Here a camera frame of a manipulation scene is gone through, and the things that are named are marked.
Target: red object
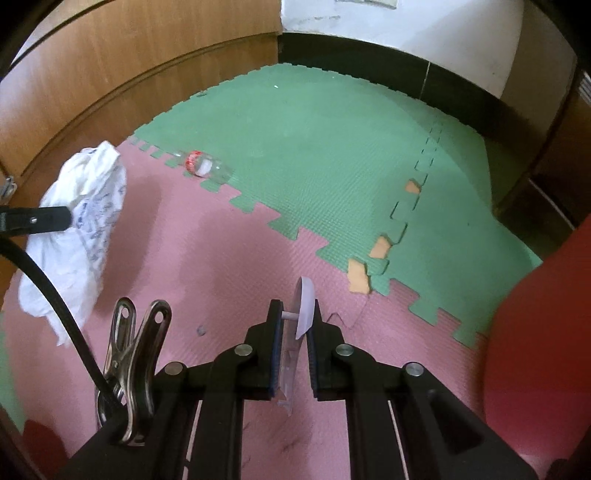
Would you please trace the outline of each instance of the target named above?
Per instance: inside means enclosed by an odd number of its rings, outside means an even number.
[[[591,216],[495,314],[486,422],[518,453],[568,458],[591,424]]]
[[[68,461],[64,444],[53,430],[33,420],[25,422],[22,441],[31,460],[48,480]]]
[[[185,169],[192,175],[196,175],[196,170],[195,170],[195,162],[197,161],[197,159],[201,156],[203,152],[199,151],[199,150],[193,150],[192,152],[190,152],[187,155],[187,158],[185,158]]]

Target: black cable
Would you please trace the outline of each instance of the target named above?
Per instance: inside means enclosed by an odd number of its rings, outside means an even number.
[[[49,305],[51,305],[56,315],[59,317],[66,332],[70,335],[72,344],[78,352],[82,363],[86,367],[86,371],[95,383],[96,388],[102,393],[106,402],[111,408],[113,408],[113,411],[116,411],[117,408],[121,408],[121,403],[115,397],[113,390],[109,388],[105,377],[103,377],[103,374],[96,364],[94,356],[88,348],[86,340],[84,340],[84,337],[82,336],[82,332],[74,321],[74,317],[72,317],[66,303],[53,286],[53,283],[51,283],[49,278],[43,273],[43,270],[33,261],[27,252],[10,239],[3,236],[0,236],[0,255],[22,270],[22,272],[29,277],[29,279],[41,291],[43,296],[49,302]]]

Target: pink foam mat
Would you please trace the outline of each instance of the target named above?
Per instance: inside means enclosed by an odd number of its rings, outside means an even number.
[[[150,157],[151,150],[129,142],[119,150],[128,191],[104,289],[85,326],[101,367],[122,296],[139,317],[154,299],[167,300],[173,319],[158,367],[173,360],[195,365],[241,343],[250,325],[265,320],[271,299],[289,304],[303,275],[314,282],[324,319],[339,325],[347,342],[388,364],[421,362],[480,414],[483,339],[469,349],[451,337],[457,322],[443,312],[437,326],[414,316],[408,305],[416,294],[394,281],[388,297],[349,293],[346,275],[315,255],[323,238],[301,229],[291,241],[267,226],[277,212],[233,207],[228,200],[239,192],[231,187],[208,192],[181,168],[166,167],[164,157]],[[96,431],[93,385],[75,350],[56,347],[45,319],[20,310],[19,280],[5,299],[4,322],[15,388],[27,417],[51,427],[72,454]],[[274,404],[247,402],[243,479],[348,478],[345,406],[314,400],[306,360],[302,352],[291,417]]]

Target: floor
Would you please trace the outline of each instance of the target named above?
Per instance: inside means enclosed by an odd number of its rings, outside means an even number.
[[[315,68],[277,64],[193,95],[138,128],[153,156],[205,150],[234,169],[230,202],[280,215],[269,227],[342,271],[366,264],[372,289],[392,279],[420,298],[411,311],[435,324],[459,319],[467,346],[486,335],[499,302],[540,260],[492,215],[486,145],[474,129],[401,92]],[[406,191],[410,180],[419,192]],[[215,190],[208,180],[202,187]],[[393,244],[369,257],[380,236]]]
[[[348,293],[346,274],[319,258],[326,241],[302,228],[292,241],[268,227],[279,214],[257,203],[244,213],[229,200],[238,192],[212,193],[179,169],[166,168],[129,142],[119,150],[128,192],[112,234],[104,290],[85,327],[102,365],[112,308],[129,296],[138,314],[162,298],[173,320],[159,366],[212,360],[240,343],[248,326],[265,319],[268,302],[289,300],[299,276],[314,281],[325,319],[337,323],[347,342],[378,361],[423,363],[475,412],[481,413],[480,366],[484,338],[474,348],[452,338],[457,322],[439,310],[430,325],[408,307],[417,295],[392,281],[387,296]],[[73,348],[56,347],[44,319],[18,307],[16,276],[5,299],[5,341],[16,392],[27,418],[51,427],[72,454],[96,430],[93,385]],[[345,408],[314,401],[306,362],[298,366],[294,413],[248,403],[245,408],[243,479],[348,478]]]

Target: black gripper frame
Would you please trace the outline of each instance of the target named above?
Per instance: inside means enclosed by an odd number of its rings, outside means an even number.
[[[238,355],[232,347],[213,362],[183,366],[176,375],[162,369],[154,378],[156,410],[145,445],[122,446],[114,440],[127,424],[126,411],[120,411],[74,454],[57,478],[178,480],[187,469],[188,480],[239,480],[243,403],[269,401],[275,394],[282,311],[282,303],[272,300],[267,321],[248,329],[244,343],[252,347],[250,354],[242,349]],[[537,478],[426,369],[413,376],[406,366],[381,364],[355,347],[350,355],[339,355],[342,333],[322,322],[318,302],[307,344],[314,396],[346,403],[352,480],[402,480],[405,468],[410,480]]]

